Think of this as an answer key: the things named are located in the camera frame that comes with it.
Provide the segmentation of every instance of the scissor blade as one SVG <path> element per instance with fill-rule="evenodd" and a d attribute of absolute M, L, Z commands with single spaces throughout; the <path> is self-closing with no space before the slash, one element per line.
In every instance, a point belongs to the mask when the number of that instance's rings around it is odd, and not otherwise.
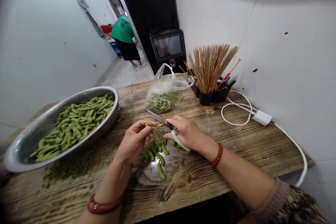
<path fill-rule="evenodd" d="M 145 112 L 150 116 L 152 117 L 154 120 L 162 123 L 163 125 L 165 125 L 166 127 L 168 127 L 170 130 L 173 130 L 173 128 L 169 125 L 169 124 L 166 124 L 166 121 L 158 116 L 157 114 L 153 113 L 152 111 L 148 110 L 148 109 L 145 109 Z"/>

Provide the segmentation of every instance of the bag of edamame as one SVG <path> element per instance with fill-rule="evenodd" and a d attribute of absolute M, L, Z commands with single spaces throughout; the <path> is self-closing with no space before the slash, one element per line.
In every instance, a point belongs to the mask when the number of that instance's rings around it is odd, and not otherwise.
<path fill-rule="evenodd" d="M 171 77 L 163 75 L 165 67 L 170 68 Z M 164 63 L 150 84 L 146 108 L 156 114 L 171 110 L 182 101 L 184 92 L 192 85 L 193 83 L 188 85 L 182 76 L 176 77 L 173 69 Z"/>

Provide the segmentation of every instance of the person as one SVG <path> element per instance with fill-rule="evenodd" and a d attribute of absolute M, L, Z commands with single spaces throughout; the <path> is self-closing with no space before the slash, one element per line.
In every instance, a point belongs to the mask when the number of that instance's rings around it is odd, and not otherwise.
<path fill-rule="evenodd" d="M 141 62 L 140 55 L 137 49 L 138 39 L 134 34 L 128 17 L 121 16 L 120 18 L 118 18 L 116 23 L 113 25 L 111 38 L 113 38 L 117 43 L 124 60 L 130 61 L 133 68 L 136 68 L 138 66 L 138 64 L 134 63 L 133 60 L 138 61 L 139 67 L 147 65 L 147 63 Z"/>
<path fill-rule="evenodd" d="M 206 136 L 197 124 L 182 116 L 166 119 L 175 126 L 178 139 L 189 149 L 204 156 L 210 163 L 222 150 L 217 170 L 229 183 L 231 189 L 250 208 L 260 223 L 328 223 L 320 214 L 316 201 L 299 188 L 279 178 L 273 178 L 247 160 L 237 156 Z M 131 174 L 132 164 L 140 155 L 144 144 L 148 144 L 153 133 L 145 127 L 145 121 L 132 125 L 115 154 L 108 171 L 94 195 L 100 204 L 121 198 Z M 171 133 L 164 138 L 173 139 Z M 96 215 L 86 208 L 78 223 L 118 223 L 121 205 L 112 212 Z"/>

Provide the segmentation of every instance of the black pants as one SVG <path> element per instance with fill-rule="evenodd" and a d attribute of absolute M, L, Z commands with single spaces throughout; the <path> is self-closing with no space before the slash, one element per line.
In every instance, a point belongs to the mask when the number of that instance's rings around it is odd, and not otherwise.
<path fill-rule="evenodd" d="M 115 42 L 117 43 L 118 48 L 124 60 L 129 61 L 129 60 L 139 60 L 140 59 L 137 46 L 134 43 L 126 43 L 118 39 L 115 39 Z"/>

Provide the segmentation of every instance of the red bead bracelet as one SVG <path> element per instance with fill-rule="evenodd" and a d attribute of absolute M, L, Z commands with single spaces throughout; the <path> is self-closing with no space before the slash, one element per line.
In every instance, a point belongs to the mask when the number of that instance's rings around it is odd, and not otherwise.
<path fill-rule="evenodd" d="M 123 195 L 121 195 L 119 199 L 104 204 L 97 203 L 94 198 L 95 195 L 93 194 L 89 200 L 89 203 L 87 204 L 87 209 L 89 210 L 89 212 L 98 215 L 107 214 L 118 208 L 123 203 L 125 199 L 125 193 L 123 193 Z"/>
<path fill-rule="evenodd" d="M 222 154 L 223 154 L 223 145 L 221 143 L 218 143 L 218 146 L 219 146 L 218 155 L 217 155 L 215 161 L 211 163 L 211 166 L 213 166 L 213 167 L 216 167 L 218 165 L 219 161 L 221 160 Z"/>

